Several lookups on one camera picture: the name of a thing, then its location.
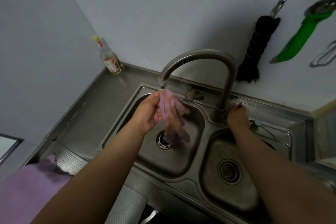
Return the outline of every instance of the wet cloth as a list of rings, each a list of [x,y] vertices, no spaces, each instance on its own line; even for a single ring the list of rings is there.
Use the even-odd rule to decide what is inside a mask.
[[[190,142],[190,136],[183,129],[184,120],[182,118],[182,115],[190,113],[189,109],[184,107],[183,100],[170,90],[164,89],[158,92],[160,94],[159,106],[165,124],[164,141],[171,146],[179,144],[182,140]]]
[[[55,155],[21,168],[1,184],[0,223],[31,223],[71,177],[57,167]]]

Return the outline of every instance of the person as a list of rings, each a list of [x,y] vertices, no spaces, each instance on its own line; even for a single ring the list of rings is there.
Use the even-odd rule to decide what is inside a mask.
[[[31,224],[103,224],[146,133],[162,119],[156,92],[92,161],[44,206]],[[249,130],[246,108],[234,104],[228,124],[245,166],[275,224],[336,223],[336,196]]]

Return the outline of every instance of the person's left arm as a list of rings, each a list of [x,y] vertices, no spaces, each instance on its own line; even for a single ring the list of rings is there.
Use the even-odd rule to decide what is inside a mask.
[[[160,95],[140,103],[115,138],[43,207],[31,224],[103,224],[130,172],[146,133],[161,120]]]

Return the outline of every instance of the sink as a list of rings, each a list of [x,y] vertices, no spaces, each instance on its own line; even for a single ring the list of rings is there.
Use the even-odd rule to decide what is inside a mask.
[[[130,120],[141,101],[157,90],[140,84],[97,150],[102,150]],[[292,160],[294,137],[305,136],[305,116],[243,97],[236,101],[248,103],[245,106],[248,115],[253,115],[249,117],[251,123],[256,118],[263,122],[263,127],[254,133]],[[145,136],[132,170],[222,222],[271,224],[229,126],[211,121],[213,105],[186,100],[184,105],[190,110],[183,118],[191,141],[170,147],[163,141],[161,121]]]
[[[118,131],[130,120],[138,105],[149,94],[141,96],[132,106]],[[194,106],[185,104],[190,110],[189,114],[183,116],[185,120],[185,131],[190,135],[189,143],[181,143],[174,147],[163,141],[164,124],[158,124],[145,136],[137,162],[141,165],[161,174],[165,177],[179,177],[190,167],[204,130],[204,117]]]

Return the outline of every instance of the drain strainer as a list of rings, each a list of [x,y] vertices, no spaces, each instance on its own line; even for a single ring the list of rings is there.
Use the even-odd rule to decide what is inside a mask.
[[[170,144],[163,141],[163,135],[164,134],[165,134],[164,130],[161,131],[160,133],[158,133],[158,135],[156,137],[156,143],[161,149],[167,150],[167,149],[170,148]]]
[[[218,175],[223,182],[229,185],[240,183],[243,177],[242,170],[237,162],[233,159],[223,159],[218,163]]]

